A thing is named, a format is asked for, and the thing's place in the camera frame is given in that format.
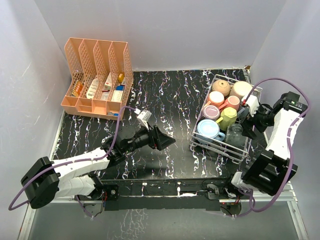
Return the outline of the purple ceramic mug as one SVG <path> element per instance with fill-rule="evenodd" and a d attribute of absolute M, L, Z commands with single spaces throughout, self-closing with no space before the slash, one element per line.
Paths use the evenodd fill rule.
<path fill-rule="evenodd" d="M 202 109 L 202 116 L 206 119 L 216 121 L 220 117 L 220 111 L 214 105 L 207 105 Z"/>

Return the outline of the dark grey round mug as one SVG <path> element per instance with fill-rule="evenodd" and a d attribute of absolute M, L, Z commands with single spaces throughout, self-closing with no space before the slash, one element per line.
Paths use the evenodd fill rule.
<path fill-rule="evenodd" d="M 243 127 L 239 123 L 234 123 L 227 127 L 225 143 L 233 147 L 241 147 L 246 142 L 246 137 L 242 135 Z"/>

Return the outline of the light pink mug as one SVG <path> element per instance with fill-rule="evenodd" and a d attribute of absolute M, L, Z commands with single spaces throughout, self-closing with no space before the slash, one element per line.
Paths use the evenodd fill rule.
<path fill-rule="evenodd" d="M 219 91 L 211 91 L 207 97 L 207 102 L 209 102 L 210 105 L 219 107 L 221 106 L 225 101 L 224 95 Z"/>

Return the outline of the small white cup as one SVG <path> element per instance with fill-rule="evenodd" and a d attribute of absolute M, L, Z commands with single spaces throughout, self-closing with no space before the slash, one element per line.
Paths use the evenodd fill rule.
<path fill-rule="evenodd" d="M 241 118 L 247 111 L 248 109 L 246 107 L 240 106 L 237 112 L 237 117 Z"/>

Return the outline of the pink mug white inside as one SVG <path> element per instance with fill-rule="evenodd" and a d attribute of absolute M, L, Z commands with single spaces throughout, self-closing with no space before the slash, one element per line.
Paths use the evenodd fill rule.
<path fill-rule="evenodd" d="M 236 111 L 238 111 L 239 107 L 240 107 L 240 99 L 237 97 L 237 96 L 234 96 L 234 95 L 231 95 L 229 96 L 224 102 L 222 105 L 220 105 L 218 107 L 218 109 L 220 111 L 224 110 L 225 108 L 233 108 L 235 109 Z"/>

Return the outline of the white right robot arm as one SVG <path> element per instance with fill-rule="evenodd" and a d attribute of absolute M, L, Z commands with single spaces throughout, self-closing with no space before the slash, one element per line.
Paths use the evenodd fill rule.
<path fill-rule="evenodd" d="M 255 139 L 253 129 L 263 133 L 266 128 L 273 131 L 266 148 L 262 149 L 252 161 L 233 174 L 228 183 L 223 185 L 223 194 L 233 199 L 242 191 L 250 189 L 274 196 L 282 183 L 286 183 L 286 173 L 291 179 L 297 172 L 297 165 L 289 166 L 290 150 L 299 124 L 305 117 L 307 105 L 299 101 L 294 92 L 281 95 L 273 105 L 261 104 L 256 96 L 246 94 L 241 105 L 244 113 L 240 117 L 242 135 Z"/>

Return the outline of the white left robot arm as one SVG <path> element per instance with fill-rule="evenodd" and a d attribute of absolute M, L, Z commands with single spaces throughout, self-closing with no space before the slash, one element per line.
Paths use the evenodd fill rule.
<path fill-rule="evenodd" d="M 103 195 L 102 183 L 93 176 L 94 171 L 114 167 L 126 155 L 149 146 L 162 151 L 175 143 L 175 139 L 161 132 L 158 126 L 142 126 L 135 131 L 121 127 L 115 137 L 92 150 L 65 159 L 39 158 L 21 179 L 22 189 L 32 209 L 48 205 L 52 200 L 68 196 L 87 196 L 93 200 Z"/>

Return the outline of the green-inside mushroom pattern mug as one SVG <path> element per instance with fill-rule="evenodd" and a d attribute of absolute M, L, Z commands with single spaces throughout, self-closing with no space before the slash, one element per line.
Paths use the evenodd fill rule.
<path fill-rule="evenodd" d="M 253 86 L 246 81 L 237 81 L 234 83 L 230 89 L 229 96 L 236 96 L 241 101 L 244 96 L 246 96 Z"/>

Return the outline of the tan glazed round mug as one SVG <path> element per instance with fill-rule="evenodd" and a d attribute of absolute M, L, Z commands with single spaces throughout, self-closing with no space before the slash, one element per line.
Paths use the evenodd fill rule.
<path fill-rule="evenodd" d="M 214 81 L 214 83 L 211 87 L 211 90 L 222 93 L 223 96 L 226 98 L 230 94 L 231 85 L 226 80 L 218 79 L 218 80 Z"/>

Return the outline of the yellow-green ceramic mug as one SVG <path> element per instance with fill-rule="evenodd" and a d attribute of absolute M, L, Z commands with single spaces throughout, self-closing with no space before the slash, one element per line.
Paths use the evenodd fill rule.
<path fill-rule="evenodd" d="M 220 117 L 215 121 L 221 131 L 226 131 L 228 126 L 231 126 L 236 122 L 237 119 L 237 111 L 232 107 L 225 108 Z"/>

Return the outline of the light blue ceramic mug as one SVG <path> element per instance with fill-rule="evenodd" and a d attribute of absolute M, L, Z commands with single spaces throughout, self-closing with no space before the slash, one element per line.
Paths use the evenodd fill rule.
<path fill-rule="evenodd" d="M 199 143 L 207 145 L 214 141 L 223 142 L 226 135 L 220 131 L 220 127 L 215 121 L 212 119 L 203 119 L 197 124 L 196 137 Z"/>

